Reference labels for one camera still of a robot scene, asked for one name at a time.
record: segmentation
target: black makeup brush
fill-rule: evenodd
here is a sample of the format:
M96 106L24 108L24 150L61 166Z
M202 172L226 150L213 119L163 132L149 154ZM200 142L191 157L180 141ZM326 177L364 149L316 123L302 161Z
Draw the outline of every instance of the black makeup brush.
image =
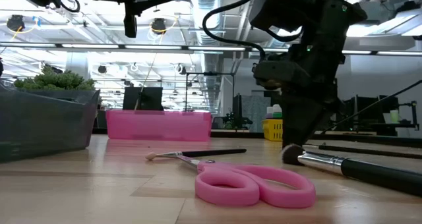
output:
M305 144L303 145L305 148L314 148L323 151L332 151L332 152L350 152L356 154L368 154L368 155L383 155L389 157L401 157L401 158L412 158L412 159L422 159L422 155L419 154L404 154L400 152L388 152L388 151L376 151L376 150L368 150L368 149L360 149L360 148L345 148L345 147L337 147L337 146L328 146L325 143L322 145L314 145L314 144Z
M227 154L240 154L245 153L246 149L228 149L228 150L205 150L205 151L189 151L189 152L168 152L165 154L149 153L145 156L147 160L152 161L155 157L177 158L179 155L186 157L202 157L209 155L227 155Z
M302 164L357 179L385 188L391 188L422 197L422 174L394 169L344 157L304 152L300 146L287 146L282 160L288 164Z

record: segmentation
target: brush handle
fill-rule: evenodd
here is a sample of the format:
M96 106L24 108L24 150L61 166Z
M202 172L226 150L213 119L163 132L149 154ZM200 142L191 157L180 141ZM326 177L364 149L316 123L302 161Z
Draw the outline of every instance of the brush handle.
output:
M343 175L422 197L422 174L345 159Z
M227 155L227 154L240 154L245 153L246 149L228 149L228 150L209 150L209 151L195 151L195 152L182 152L187 157L202 157L209 155Z
M422 155L419 155L419 154L403 154L400 152L375 151L375 150L359 149L359 148L341 148L341 147L336 147L336 146L321 145L321 146L318 146L318 149L324 150L324 151L332 151L332 152L351 152L351 153L356 153L356 154L383 155L383 156L389 156L389 157L422 159Z

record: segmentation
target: scissors handle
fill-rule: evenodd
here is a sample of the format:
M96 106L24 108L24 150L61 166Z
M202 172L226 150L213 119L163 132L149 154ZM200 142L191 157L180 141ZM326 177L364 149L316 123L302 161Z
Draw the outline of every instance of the scissors handle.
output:
M259 201L258 184L228 169L207 167L195 181L196 195L212 204L251 206Z
M250 206L261 199L280 208L308 208L316 200L313 183L297 173L283 169L201 162L198 171L196 195L217 205ZM296 190L271 186L265 180L281 182Z

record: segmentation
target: pink bin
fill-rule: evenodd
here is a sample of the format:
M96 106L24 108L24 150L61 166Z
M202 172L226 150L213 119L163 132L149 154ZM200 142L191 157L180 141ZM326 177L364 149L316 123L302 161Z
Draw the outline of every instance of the pink bin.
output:
M109 110L111 139L206 142L210 139L210 113Z

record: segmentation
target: brush bristles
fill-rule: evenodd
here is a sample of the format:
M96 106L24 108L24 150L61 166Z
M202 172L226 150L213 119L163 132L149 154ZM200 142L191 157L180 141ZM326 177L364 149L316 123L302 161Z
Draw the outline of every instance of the brush bristles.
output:
M302 155L305 150L298 145L288 145L282 150L282 161L290 165L303 165L297 160L297 157Z
M155 157L157 156L157 154L155 154L154 152L149 153L148 155L145 156L145 158L148 161L152 161Z

